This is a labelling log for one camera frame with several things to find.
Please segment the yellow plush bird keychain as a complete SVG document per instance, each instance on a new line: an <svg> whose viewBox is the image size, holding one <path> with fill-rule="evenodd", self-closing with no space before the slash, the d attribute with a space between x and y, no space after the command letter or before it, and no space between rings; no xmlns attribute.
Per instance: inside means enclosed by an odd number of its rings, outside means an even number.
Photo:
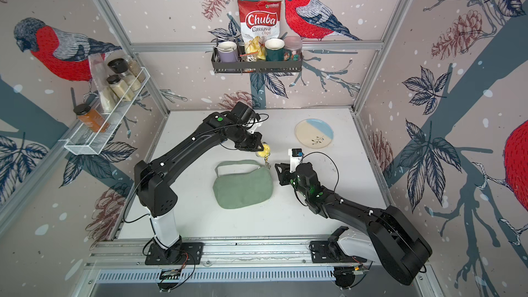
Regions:
<svg viewBox="0 0 528 297"><path fill-rule="evenodd" d="M271 155L271 148L265 142L262 144L262 146L263 146L263 149L257 152L257 156L260 158L263 158L265 161L265 166L268 169L271 169L271 164L269 163L269 157Z"/></svg>

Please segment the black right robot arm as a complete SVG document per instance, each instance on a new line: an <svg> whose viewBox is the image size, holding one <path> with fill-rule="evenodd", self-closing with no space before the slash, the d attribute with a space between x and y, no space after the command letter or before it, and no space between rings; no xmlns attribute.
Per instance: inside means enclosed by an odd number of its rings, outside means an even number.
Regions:
<svg viewBox="0 0 528 297"><path fill-rule="evenodd" d="M372 208L339 196L319 182L309 162L298 165L295 171L286 163L274 166L279 184L290 185L302 194L312 213L368 235L383 268L397 282L410 285L433 254L426 239L400 209Z"/></svg>

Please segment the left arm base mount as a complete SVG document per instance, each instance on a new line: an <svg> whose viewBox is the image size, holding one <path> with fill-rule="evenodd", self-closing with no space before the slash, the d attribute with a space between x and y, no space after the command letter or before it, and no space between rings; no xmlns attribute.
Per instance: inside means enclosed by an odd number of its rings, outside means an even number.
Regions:
<svg viewBox="0 0 528 297"><path fill-rule="evenodd" d="M144 251L145 265L199 265L202 259L204 243L183 242L181 239L168 249L152 242L148 251Z"/></svg>

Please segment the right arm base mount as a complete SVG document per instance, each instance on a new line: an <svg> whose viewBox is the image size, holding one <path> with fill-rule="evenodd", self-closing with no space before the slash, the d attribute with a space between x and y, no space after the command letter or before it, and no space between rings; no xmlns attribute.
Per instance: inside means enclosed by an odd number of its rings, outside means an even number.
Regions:
<svg viewBox="0 0 528 297"><path fill-rule="evenodd" d="M363 264L367 261L366 258L352 257L344 253L338 245L338 239L344 232L348 231L348 227L341 226L334 231L327 240L311 241L309 243L309 251L311 252L312 263L359 263Z"/></svg>

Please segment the green fabric handbag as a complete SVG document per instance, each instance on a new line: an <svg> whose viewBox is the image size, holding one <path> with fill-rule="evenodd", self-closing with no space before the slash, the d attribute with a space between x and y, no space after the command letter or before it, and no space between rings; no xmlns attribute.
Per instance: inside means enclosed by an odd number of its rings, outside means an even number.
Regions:
<svg viewBox="0 0 528 297"><path fill-rule="evenodd" d="M255 166L256 169L247 173L219 174L221 167L242 165ZM218 205L223 209L245 208L266 202L272 197L274 184L270 170L255 160L220 162L214 171L216 179L213 192Z"/></svg>

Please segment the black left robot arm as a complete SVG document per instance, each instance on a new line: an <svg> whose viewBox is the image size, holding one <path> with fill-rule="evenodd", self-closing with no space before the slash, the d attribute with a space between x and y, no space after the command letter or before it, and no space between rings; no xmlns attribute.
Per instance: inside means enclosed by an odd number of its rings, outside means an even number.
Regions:
<svg viewBox="0 0 528 297"><path fill-rule="evenodd" d="M264 119L244 103L231 111L213 112L182 142L161 157L134 167L135 191L140 204L148 210L153 240L162 250L169 250L181 241L173 209L177 195L171 185L197 159L226 140L236 150L264 150L257 128Z"/></svg>

